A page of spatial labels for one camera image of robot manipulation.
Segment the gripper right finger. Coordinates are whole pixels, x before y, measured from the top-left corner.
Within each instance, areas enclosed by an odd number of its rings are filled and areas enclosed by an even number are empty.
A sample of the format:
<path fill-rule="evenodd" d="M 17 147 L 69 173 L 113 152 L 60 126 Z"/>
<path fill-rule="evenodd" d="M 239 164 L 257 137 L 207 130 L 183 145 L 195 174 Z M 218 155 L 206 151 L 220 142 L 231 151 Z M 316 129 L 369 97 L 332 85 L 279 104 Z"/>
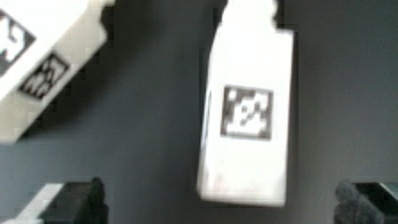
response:
<path fill-rule="evenodd" d="M 334 224 L 398 224 L 398 183 L 341 181 Z"/>

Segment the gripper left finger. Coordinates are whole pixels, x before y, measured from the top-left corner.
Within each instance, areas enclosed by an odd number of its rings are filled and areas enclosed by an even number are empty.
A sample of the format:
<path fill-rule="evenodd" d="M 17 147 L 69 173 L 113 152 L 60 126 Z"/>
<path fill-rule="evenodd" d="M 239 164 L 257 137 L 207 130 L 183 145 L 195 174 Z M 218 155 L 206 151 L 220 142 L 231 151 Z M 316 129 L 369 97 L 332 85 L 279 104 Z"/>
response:
<path fill-rule="evenodd" d="M 48 183 L 19 214 L 21 224 L 108 224 L 104 184 L 88 182 Z"/>

